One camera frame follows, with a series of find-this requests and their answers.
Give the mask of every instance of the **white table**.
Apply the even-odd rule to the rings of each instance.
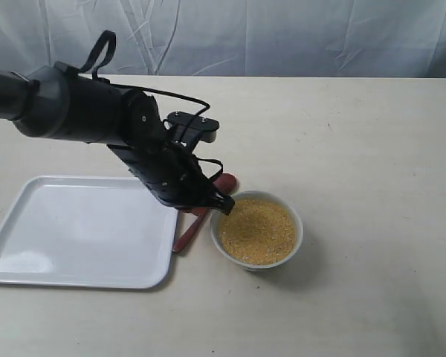
[[[206,225],[150,292],[0,287],[0,356],[446,356],[446,80],[112,80],[208,100],[221,129],[199,155],[292,202],[301,252],[247,273]],[[41,174],[128,175],[0,120],[0,221]]]

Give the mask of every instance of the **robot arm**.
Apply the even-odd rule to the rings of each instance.
[[[81,77],[105,45],[106,57],[94,67],[93,78]],[[105,31],[80,69],[57,62],[27,77],[0,71],[0,118],[30,137],[106,144],[162,204],[228,214],[233,199],[213,185],[222,169],[207,178],[193,155],[197,143],[214,141],[219,128],[216,120],[201,117],[210,106],[184,95],[99,78],[97,69],[109,63],[114,49],[115,34]],[[145,91],[191,100],[204,108],[195,115],[174,112],[161,121],[154,97]]]

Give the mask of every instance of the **white tray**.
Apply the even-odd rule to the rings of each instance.
[[[40,176],[0,228],[0,283],[149,288],[167,274],[177,214],[136,178]]]

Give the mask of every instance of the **white bowl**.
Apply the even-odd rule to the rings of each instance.
[[[222,217],[222,213],[218,211],[214,211],[213,215],[211,217],[211,236],[213,238],[213,241],[217,247],[217,249],[229,260],[232,262],[238,264],[239,266],[242,266],[246,270],[249,271],[262,271],[269,268],[274,268],[275,266],[280,266],[281,264],[287,262],[290,260],[297,252],[297,250],[300,248],[301,244],[303,243],[303,236],[304,236],[304,228],[303,223],[300,220],[300,217],[297,215],[295,209],[290,206],[286,201],[280,199],[279,197],[276,197],[274,195],[271,195],[270,193],[263,192],[263,191],[245,191],[241,193],[237,193],[233,196],[235,201],[238,201],[239,199],[264,199],[265,201],[270,201],[277,203],[278,205],[284,207],[289,215],[291,216],[292,223],[294,225],[294,229],[296,230],[296,242],[294,244],[294,247],[292,248],[291,253],[281,259],[278,262],[272,263],[272,264],[265,264],[265,265],[256,265],[256,264],[248,264],[245,262],[242,262],[241,260],[237,260],[236,258],[230,256],[225,249],[222,247],[218,240],[218,226],[219,221]]]

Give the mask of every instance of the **bowl rim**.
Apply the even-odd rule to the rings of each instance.
[[[278,205],[283,206],[289,212],[289,215],[291,216],[293,223],[294,223],[294,228],[296,229],[296,237],[295,237],[296,242],[294,244],[294,247],[291,250],[291,253],[289,253],[283,259],[278,260],[275,263],[264,264],[264,265],[245,263],[245,262],[242,262],[241,260],[237,260],[236,258],[230,256],[225,251],[225,249],[222,247],[222,245],[220,244],[220,242],[218,240],[218,232],[217,232],[218,223],[219,223],[219,220],[221,219],[222,214],[223,214],[219,211],[213,211],[213,215],[212,215],[211,221],[210,221],[210,230],[211,230],[211,237],[213,239],[213,242],[215,243],[215,246],[220,251],[220,253],[222,253],[226,258],[228,258],[229,260],[231,260],[232,262],[234,262],[240,266],[244,266],[245,268],[260,270],[260,269],[267,269],[267,268],[273,268],[275,266],[280,266],[281,264],[290,260],[297,253],[300,246],[303,244],[303,239],[304,239],[303,222],[302,222],[299,214],[297,214],[296,210],[289,203],[287,203],[286,200],[281,199],[280,197],[275,196],[272,193],[260,191],[260,190],[249,190],[249,191],[242,191],[242,192],[239,192],[239,193],[236,193],[235,195],[233,195],[233,199],[235,201],[237,201],[238,199],[244,199],[244,198],[250,198],[250,197],[268,199],[269,201],[272,201],[274,203],[277,203]]]

